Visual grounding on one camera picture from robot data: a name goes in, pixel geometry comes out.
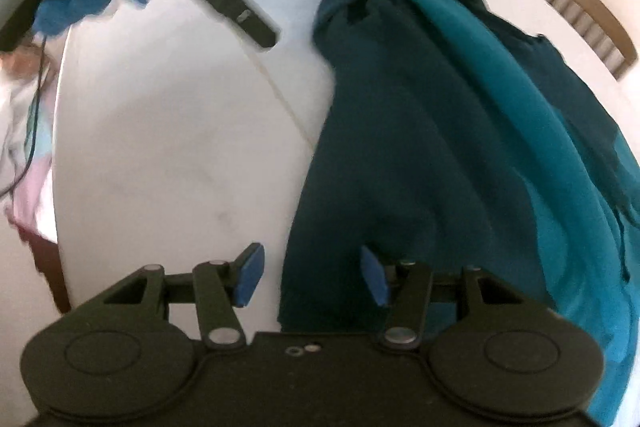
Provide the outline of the teal two-tone sweater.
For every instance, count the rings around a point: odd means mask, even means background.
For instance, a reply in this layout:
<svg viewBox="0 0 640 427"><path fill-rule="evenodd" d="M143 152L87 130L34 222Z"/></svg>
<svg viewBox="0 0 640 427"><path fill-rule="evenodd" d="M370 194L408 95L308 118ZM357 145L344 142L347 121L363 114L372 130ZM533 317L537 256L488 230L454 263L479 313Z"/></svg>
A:
<svg viewBox="0 0 640 427"><path fill-rule="evenodd" d="M479 265L585 329L611 425L639 336L639 166L544 36L483 0L322 0L335 89L288 236L279 322L360 333L382 310L360 253Z"/></svg>

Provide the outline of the wooden chair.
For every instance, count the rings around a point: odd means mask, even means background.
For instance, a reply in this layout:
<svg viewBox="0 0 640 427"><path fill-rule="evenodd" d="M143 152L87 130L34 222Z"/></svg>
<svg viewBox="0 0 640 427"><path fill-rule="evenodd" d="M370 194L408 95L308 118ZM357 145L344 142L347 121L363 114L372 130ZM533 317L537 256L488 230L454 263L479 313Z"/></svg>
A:
<svg viewBox="0 0 640 427"><path fill-rule="evenodd" d="M544 0L588 44L615 80L638 63L639 53L623 24L601 0Z"/></svg>

